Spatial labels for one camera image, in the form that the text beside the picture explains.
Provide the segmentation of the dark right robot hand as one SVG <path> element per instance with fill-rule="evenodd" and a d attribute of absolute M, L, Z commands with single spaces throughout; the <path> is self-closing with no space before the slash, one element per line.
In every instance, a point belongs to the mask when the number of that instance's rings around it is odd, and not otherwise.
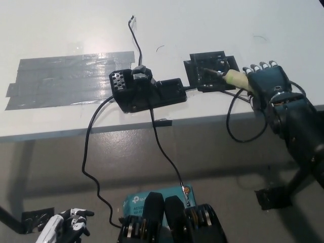
<path fill-rule="evenodd" d="M 292 85 L 283 68 L 274 60 L 259 65 L 251 64 L 242 70 L 248 78 L 254 98 L 260 109 L 265 110 L 273 96 L 279 93 L 292 92 Z"/>

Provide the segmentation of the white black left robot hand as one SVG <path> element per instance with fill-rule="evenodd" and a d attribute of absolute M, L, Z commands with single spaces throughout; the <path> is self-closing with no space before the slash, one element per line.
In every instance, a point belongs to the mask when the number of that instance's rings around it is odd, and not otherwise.
<path fill-rule="evenodd" d="M 81 236 L 90 236 L 87 229 L 87 217 L 94 216 L 94 212 L 73 208 L 52 216 L 42 229 L 36 243 L 39 242 L 81 242 Z"/>

